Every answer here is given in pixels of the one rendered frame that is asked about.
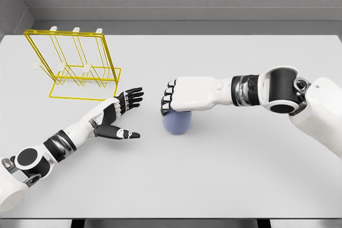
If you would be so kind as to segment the blue-grey cup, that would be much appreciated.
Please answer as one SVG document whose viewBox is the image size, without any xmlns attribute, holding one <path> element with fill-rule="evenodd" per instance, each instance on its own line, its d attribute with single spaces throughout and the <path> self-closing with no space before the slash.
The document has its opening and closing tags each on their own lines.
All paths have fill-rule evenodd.
<svg viewBox="0 0 342 228">
<path fill-rule="evenodd" d="M 192 125 L 192 112 L 168 111 L 162 118 L 165 129 L 175 135 L 186 133 Z"/>
</svg>

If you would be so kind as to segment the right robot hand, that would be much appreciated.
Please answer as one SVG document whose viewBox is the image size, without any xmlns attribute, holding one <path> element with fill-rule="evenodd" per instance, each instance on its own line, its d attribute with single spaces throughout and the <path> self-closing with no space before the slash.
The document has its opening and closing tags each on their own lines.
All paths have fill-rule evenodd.
<svg viewBox="0 0 342 228">
<path fill-rule="evenodd" d="M 208 76 L 182 76 L 171 80 L 161 99 L 161 115 L 170 111 L 205 111 L 215 106 L 214 84 L 217 80 Z"/>
</svg>

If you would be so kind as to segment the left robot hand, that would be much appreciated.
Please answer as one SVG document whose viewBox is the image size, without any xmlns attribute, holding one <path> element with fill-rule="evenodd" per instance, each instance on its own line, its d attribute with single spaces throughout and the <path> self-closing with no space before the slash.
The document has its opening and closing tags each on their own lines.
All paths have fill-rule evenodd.
<svg viewBox="0 0 342 228">
<path fill-rule="evenodd" d="M 98 105 L 100 115 L 90 120 L 95 137 L 115 140 L 140 138 L 139 133 L 130 132 L 112 124 L 130 109 L 139 107 L 143 94 L 144 92 L 141 87 L 132 88 Z"/>
</svg>

